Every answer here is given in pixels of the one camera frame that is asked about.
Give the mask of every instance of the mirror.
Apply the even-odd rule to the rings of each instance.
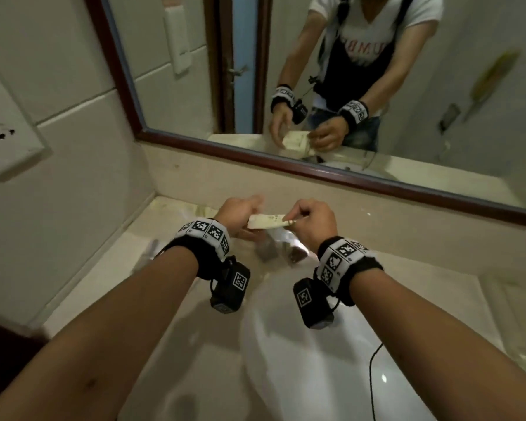
[[[104,6],[149,130],[526,210],[526,0]]]

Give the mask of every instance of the door handle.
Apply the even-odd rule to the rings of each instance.
[[[232,74],[234,77],[241,77],[243,75],[244,72],[247,72],[249,69],[247,67],[247,65],[244,65],[242,66],[241,69],[239,70],[228,70],[228,73]]]

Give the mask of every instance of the white t-shirt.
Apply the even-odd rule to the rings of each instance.
[[[392,41],[393,23],[398,15],[401,2],[402,0],[388,0],[376,18],[368,23],[362,13],[361,0],[350,1],[351,9],[341,28],[340,39],[345,44],[347,54],[353,62],[359,65],[372,63],[384,47]],[[339,3],[339,0],[312,0],[309,9],[321,13],[328,22],[331,22],[337,15]],[[428,20],[440,21],[443,10],[442,0],[413,0],[399,27],[397,38],[400,38],[403,30],[409,26]],[[328,59],[325,59],[324,69],[327,69],[327,65]],[[324,77],[325,70],[322,70],[320,78]],[[314,97],[314,107],[328,110],[325,99],[317,94]]]

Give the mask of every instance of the black vest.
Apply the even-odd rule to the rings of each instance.
[[[329,54],[329,63],[323,82],[318,81],[314,86],[314,91],[323,97],[328,109],[337,112],[341,107],[351,100],[359,100],[369,90],[372,85],[380,79],[392,61],[395,51],[395,37],[398,28],[403,23],[407,10],[413,0],[402,0],[399,12],[394,21],[394,37],[380,55],[369,65],[360,66],[353,63],[345,45],[340,40],[340,29],[348,15],[348,9],[337,13],[337,37],[333,42]],[[325,38],[321,43],[320,57],[323,56],[325,49]]]

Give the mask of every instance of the person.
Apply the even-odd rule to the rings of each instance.
[[[281,128],[290,128],[293,117],[292,103],[279,91],[296,87],[327,28],[306,122],[310,144],[322,152],[340,145],[377,151],[380,115],[435,34],[442,10],[442,0],[312,0],[271,104],[273,141],[284,147]]]
[[[228,199],[214,219],[235,235],[261,202]],[[300,200],[285,219],[314,253],[338,233],[323,202]],[[115,419],[202,265],[176,245],[109,291],[0,395],[0,421]],[[356,273],[349,291],[439,420],[526,421],[526,374],[469,327],[379,268]]]

